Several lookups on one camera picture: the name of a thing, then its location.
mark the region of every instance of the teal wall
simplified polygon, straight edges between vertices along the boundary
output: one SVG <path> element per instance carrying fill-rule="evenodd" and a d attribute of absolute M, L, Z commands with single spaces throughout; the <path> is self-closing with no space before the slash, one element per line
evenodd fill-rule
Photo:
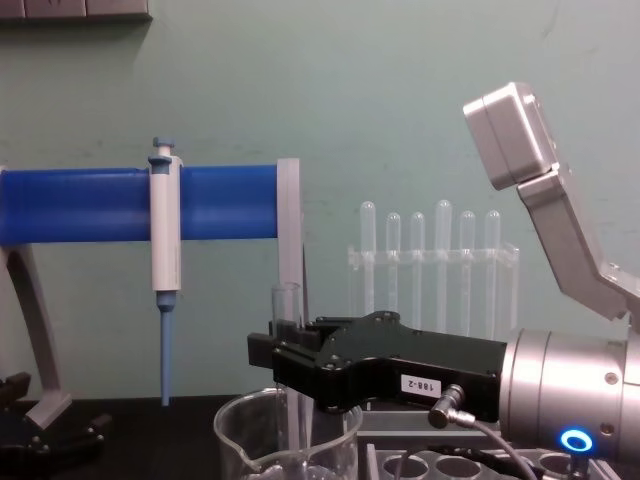
<path fill-rule="evenodd" d="M 189 165 L 299 157 L 315 315 L 346 312 L 346 248 L 363 200 L 404 213 L 431 214 L 441 198 L 496 208 L 522 250 L 522 325 L 623 333 L 558 292 L 516 193 L 486 180 L 461 107 L 510 80 L 531 83 L 611 259 L 640 272 L 638 2 L 150 4 L 148 26 L 0 31 L 0 164 L 144 167 L 157 134 L 174 136 Z M 148 245 L 36 255 L 73 394 L 157 395 Z M 269 319 L 275 243 L 192 242 L 183 259 L 174 391 L 268 383 L 246 365 L 244 339 Z M 0 311 L 0 376 L 33 371 L 17 307 Z"/>

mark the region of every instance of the blue bar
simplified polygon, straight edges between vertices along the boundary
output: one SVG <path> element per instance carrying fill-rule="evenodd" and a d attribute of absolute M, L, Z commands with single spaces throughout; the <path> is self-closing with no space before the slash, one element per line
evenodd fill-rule
<path fill-rule="evenodd" d="M 185 167 L 182 238 L 277 236 L 276 167 Z M 149 172 L 0 173 L 0 245 L 149 240 Z"/>

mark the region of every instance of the blue led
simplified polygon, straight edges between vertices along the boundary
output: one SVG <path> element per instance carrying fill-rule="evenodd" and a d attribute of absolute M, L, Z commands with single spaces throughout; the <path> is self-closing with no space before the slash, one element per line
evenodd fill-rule
<path fill-rule="evenodd" d="M 572 452 L 588 452 L 593 448 L 593 440 L 582 430 L 567 430 L 560 437 L 562 446 Z"/>

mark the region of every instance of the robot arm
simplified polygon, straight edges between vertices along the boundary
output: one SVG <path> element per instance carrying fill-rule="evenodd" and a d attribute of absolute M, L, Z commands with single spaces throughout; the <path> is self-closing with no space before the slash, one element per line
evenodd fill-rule
<path fill-rule="evenodd" d="M 463 111 L 493 186 L 517 185 L 560 290 L 608 319 L 629 311 L 638 329 L 640 282 L 604 259 L 531 88 L 510 83 Z"/>
<path fill-rule="evenodd" d="M 630 312 L 628 341 L 523 330 L 505 345 L 410 330 L 377 312 L 293 327 L 286 341 L 253 334 L 250 363 L 326 411 L 372 398 L 413 403 L 431 409 L 434 426 L 499 418 L 519 445 L 637 464 L 640 283 L 603 259 L 527 85 L 511 83 L 464 114 L 494 187 L 518 186 L 561 291 L 609 319 Z"/>

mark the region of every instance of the white label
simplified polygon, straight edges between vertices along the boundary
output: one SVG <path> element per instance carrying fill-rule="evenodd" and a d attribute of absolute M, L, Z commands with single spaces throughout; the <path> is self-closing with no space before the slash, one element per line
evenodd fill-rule
<path fill-rule="evenodd" d="M 406 393 L 433 398 L 440 398 L 442 395 L 442 383 L 438 380 L 401 375 L 400 384 L 401 390 Z"/>

